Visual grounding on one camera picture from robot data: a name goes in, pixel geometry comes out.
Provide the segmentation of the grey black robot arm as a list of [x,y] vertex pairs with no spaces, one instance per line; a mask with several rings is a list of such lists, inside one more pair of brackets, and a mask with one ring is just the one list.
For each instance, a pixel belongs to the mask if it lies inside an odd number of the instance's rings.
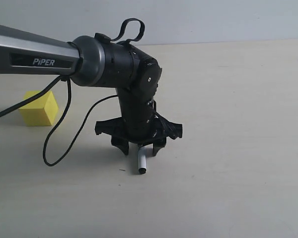
[[114,39],[97,33],[71,42],[0,25],[0,74],[56,75],[78,86],[114,88],[121,116],[97,122],[95,133],[110,135],[124,154],[130,143],[152,145],[156,154],[168,138],[182,137],[183,127],[157,112],[154,95],[162,69],[132,39],[122,40],[127,24]]

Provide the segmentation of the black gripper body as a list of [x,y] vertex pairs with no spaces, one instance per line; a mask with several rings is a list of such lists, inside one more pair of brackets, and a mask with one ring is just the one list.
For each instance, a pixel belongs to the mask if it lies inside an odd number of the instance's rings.
[[181,124],[168,121],[159,115],[152,96],[148,99],[133,95],[129,90],[117,88],[121,116],[97,121],[95,132],[111,136],[113,144],[150,144],[164,138],[182,138]]

